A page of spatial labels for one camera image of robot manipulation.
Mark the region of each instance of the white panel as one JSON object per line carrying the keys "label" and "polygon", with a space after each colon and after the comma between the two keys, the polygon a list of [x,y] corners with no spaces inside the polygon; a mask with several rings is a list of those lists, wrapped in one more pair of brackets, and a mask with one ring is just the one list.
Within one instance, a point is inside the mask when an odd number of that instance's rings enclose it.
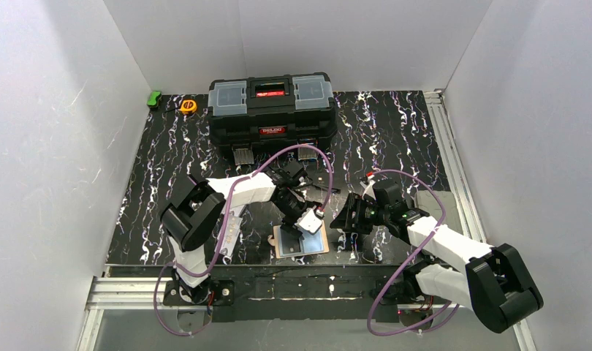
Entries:
{"label": "white panel", "polygon": [[247,73],[324,71],[340,91],[444,88],[489,4],[240,1]]}
{"label": "white panel", "polygon": [[543,294],[537,348],[592,350],[592,0],[495,0],[446,103],[490,244]]}
{"label": "white panel", "polygon": [[105,0],[153,90],[207,94],[245,78],[238,0]]}
{"label": "white panel", "polygon": [[0,1],[0,350],[73,350],[149,87],[102,1]]}

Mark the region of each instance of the tape measure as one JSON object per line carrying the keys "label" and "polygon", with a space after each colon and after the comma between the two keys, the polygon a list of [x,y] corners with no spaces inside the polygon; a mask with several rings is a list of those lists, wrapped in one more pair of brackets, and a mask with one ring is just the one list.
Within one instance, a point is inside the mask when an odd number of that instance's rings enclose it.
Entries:
{"label": "tape measure", "polygon": [[195,100],[184,100],[180,106],[180,112],[182,113],[193,113],[197,111],[197,103]]}

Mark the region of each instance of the toolbox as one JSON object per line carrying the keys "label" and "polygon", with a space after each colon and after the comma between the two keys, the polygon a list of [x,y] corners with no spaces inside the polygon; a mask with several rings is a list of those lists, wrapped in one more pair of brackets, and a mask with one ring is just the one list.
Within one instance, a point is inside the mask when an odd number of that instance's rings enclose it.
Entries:
{"label": "toolbox", "polygon": [[[310,144],[325,150],[337,132],[339,110],[328,75],[283,75],[215,80],[208,96],[210,141],[236,165],[254,163],[254,153]],[[299,148],[298,159],[315,159]]]}

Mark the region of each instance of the black marbled mat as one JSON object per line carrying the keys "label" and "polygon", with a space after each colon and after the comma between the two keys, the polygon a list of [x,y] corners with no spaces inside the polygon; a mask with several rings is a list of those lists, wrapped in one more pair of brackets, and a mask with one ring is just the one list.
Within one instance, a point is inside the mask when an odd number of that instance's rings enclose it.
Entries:
{"label": "black marbled mat", "polygon": [[[199,108],[183,116],[176,106],[194,99]],[[281,213],[271,203],[250,205],[243,214],[242,234],[230,260],[223,264],[247,265],[349,265],[382,263],[397,265],[406,259],[410,246],[379,228],[370,235],[341,235],[328,224],[338,214],[349,191],[361,192],[359,177],[367,172],[395,168],[415,174],[435,190],[449,190],[442,160],[433,135],[421,91],[339,92],[338,133],[327,155],[335,171],[334,195],[326,210],[330,252],[277,260],[267,242]],[[128,189],[113,233],[107,264],[162,265],[173,258],[160,228],[159,211],[165,206],[175,182],[187,173],[196,178],[221,178],[250,173],[270,155],[257,155],[255,166],[235,167],[211,144],[205,119],[207,95],[165,96],[158,110],[148,115],[137,151]],[[323,162],[308,162],[307,172],[327,183]],[[417,185],[401,180],[414,195]],[[321,201],[322,191],[310,188],[306,196]],[[206,258],[213,254],[216,239],[206,243]]]}

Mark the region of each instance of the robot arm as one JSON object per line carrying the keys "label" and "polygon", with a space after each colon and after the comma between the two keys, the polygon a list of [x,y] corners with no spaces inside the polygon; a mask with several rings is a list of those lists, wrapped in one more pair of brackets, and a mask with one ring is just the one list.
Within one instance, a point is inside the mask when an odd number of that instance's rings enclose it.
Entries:
{"label": "robot arm", "polygon": [[[436,219],[402,198],[393,180],[369,181],[363,196],[351,193],[331,228],[369,234],[374,225],[419,246]],[[423,248],[455,270],[423,260],[402,273],[398,290],[407,298],[436,295],[472,309],[491,331],[502,333],[543,307],[543,299],[522,257],[512,246],[493,247],[440,226]]]}
{"label": "robot arm", "polygon": [[[237,235],[240,213],[250,203],[274,203],[284,214],[281,227],[295,235],[302,235],[299,228],[315,233],[322,226],[323,213],[318,210],[321,204],[303,199],[295,190],[307,176],[303,166],[296,161],[283,168],[269,167],[251,179],[241,181],[234,188],[231,208],[225,208],[225,199],[234,182],[249,176],[196,181],[189,175],[188,179],[177,183],[178,188],[174,189],[161,213],[161,223],[179,265],[192,273],[204,272],[207,267],[203,246],[212,235],[219,217],[223,214],[224,220],[228,221],[226,235]],[[180,272],[179,268],[173,274],[174,281],[183,283],[180,286],[185,290],[184,295],[192,300],[197,294],[197,287],[207,277],[193,277]]]}

